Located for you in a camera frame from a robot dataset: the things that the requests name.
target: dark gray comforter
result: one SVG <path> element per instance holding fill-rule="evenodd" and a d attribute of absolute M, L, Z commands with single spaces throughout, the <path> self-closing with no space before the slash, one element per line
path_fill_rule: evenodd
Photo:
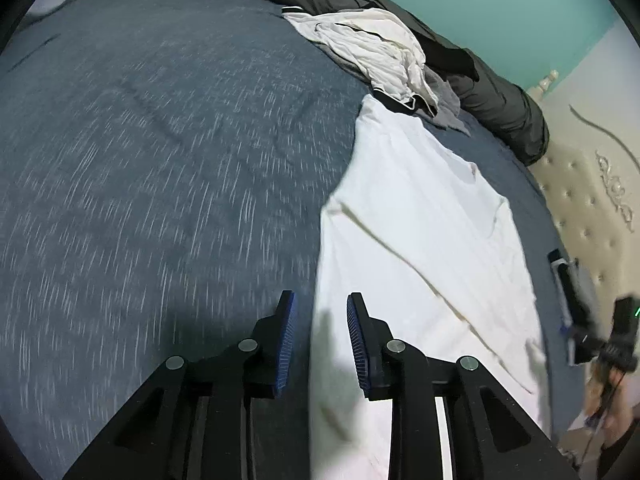
<path fill-rule="evenodd" d="M 167 356 L 216 354 L 283 288 L 302 330 L 291 387 L 258 406 L 258 471 L 308 477 L 319 212 L 365 93 L 263 0 L 78 0 L 14 38 L 0 56 L 0 416 L 45 480 Z M 471 138 L 436 134 L 511 200 L 562 429 L 582 382 L 556 331 L 558 237 L 513 153 L 463 119 Z"/>

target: person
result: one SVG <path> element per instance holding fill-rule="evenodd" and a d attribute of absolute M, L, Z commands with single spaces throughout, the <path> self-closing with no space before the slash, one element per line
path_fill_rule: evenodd
<path fill-rule="evenodd" d="M 604 443 L 598 460 L 598 480 L 640 478 L 640 420 L 634 418 L 628 400 L 628 379 L 614 368 L 609 373 L 609 382 L 615 390 L 602 424 Z M 603 385 L 592 377 L 585 396 L 586 415 L 593 415 L 600 407 L 602 389 Z"/>

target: shirt sleeve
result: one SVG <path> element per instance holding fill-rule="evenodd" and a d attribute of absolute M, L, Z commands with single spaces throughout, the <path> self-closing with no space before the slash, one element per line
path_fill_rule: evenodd
<path fill-rule="evenodd" d="M 598 480 L 628 480 L 640 465 L 640 429 L 636 419 L 610 447 L 603 447 L 598 461 Z"/>

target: tufted headboard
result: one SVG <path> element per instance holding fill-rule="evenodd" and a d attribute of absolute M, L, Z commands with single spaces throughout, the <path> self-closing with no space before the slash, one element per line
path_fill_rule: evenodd
<path fill-rule="evenodd" d="M 640 164 L 589 110 L 545 109 L 551 141 L 530 170 L 572 258 L 591 271 L 608 335 L 614 300 L 640 293 Z"/>

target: white garment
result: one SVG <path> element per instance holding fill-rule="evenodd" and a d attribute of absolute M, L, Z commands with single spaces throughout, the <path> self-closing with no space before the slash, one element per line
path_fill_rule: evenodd
<path fill-rule="evenodd" d="M 412 102 L 414 94 L 430 105 L 438 104 L 424 78 L 422 47 L 392 12 L 361 9 L 318 16 L 285 12 L 283 16 L 309 41 L 324 43 L 357 65 L 374 89 L 405 104 Z"/>
<path fill-rule="evenodd" d="M 508 201 L 418 118 L 372 96 L 350 166 L 321 214 L 310 362 L 315 480 L 386 479 L 389 402 L 358 387 L 346 298 L 425 355 L 473 355 L 531 418 L 548 423 L 535 297 Z"/>

